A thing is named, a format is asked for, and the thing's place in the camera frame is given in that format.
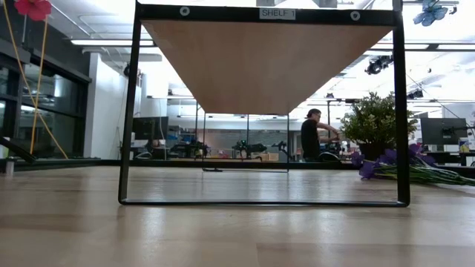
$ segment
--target black frame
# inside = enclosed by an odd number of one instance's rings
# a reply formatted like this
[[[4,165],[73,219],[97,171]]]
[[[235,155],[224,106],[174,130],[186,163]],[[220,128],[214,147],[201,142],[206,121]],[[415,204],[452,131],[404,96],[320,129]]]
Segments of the black frame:
[[[259,19],[260,8],[256,7],[199,7],[179,5],[140,4],[136,1],[134,15],[134,32],[130,73],[128,80],[127,102],[125,106],[125,126],[123,150],[120,165],[118,200],[122,205],[345,205],[360,207],[407,207],[410,203],[409,183],[409,151],[407,146],[407,100],[406,73],[404,54],[404,24],[402,20],[402,0],[393,0],[393,10],[299,10],[296,9],[296,20]],[[357,12],[358,20],[351,19]],[[134,97],[137,83],[137,68],[140,51],[141,20],[186,20],[206,22],[257,22],[257,23],[290,23],[290,24],[340,24],[393,27],[394,85],[396,95],[396,141],[397,141],[397,202],[379,201],[330,201],[330,202],[292,202],[292,201],[147,201],[130,200],[127,198],[128,169],[132,120],[134,116]],[[222,167],[229,163],[219,162]]]

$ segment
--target desk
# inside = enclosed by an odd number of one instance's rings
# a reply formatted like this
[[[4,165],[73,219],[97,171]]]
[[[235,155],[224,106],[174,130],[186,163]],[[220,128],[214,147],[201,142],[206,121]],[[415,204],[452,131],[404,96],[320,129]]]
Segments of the desk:
[[[461,166],[467,165],[467,157],[475,156],[475,152],[427,152],[428,156],[433,157],[436,163],[459,163]]]

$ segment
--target ceiling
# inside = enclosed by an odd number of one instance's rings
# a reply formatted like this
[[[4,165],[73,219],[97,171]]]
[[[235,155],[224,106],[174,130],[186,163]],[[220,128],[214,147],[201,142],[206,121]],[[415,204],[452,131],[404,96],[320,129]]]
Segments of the ceiling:
[[[53,9],[50,23],[72,39],[131,39],[134,16],[134,0],[50,0],[56,7]],[[146,4],[187,4],[187,5],[227,5],[254,7],[257,0],[142,0]],[[318,8],[313,0],[277,0],[278,7]],[[370,0],[338,0],[338,8],[361,9]],[[391,9],[392,0],[375,0],[372,9]],[[435,21],[430,27],[415,25],[412,18],[422,11],[420,4],[404,6],[404,31],[406,42],[464,42],[475,44],[475,31],[472,10],[475,1],[459,0],[458,12],[446,15],[441,21]],[[142,39],[151,37],[142,29]],[[384,41],[391,41],[388,34]],[[128,61],[130,48],[108,48],[101,50],[104,58],[114,59],[111,65],[122,67]],[[161,54],[157,48],[141,50],[141,53]],[[393,69],[389,67],[378,75],[369,76],[364,72],[371,56],[362,56],[344,72],[344,77],[336,77],[328,81],[322,88],[316,88],[312,98],[323,98],[327,93],[335,97],[359,98],[368,92],[375,91],[385,95],[393,91]],[[168,69],[171,87],[182,88],[180,77],[165,57],[164,68]],[[424,86],[430,96],[439,99],[475,99],[475,53],[441,53],[441,52],[407,52],[407,85],[408,90],[416,89],[418,82]],[[302,110],[309,106],[301,105]]]

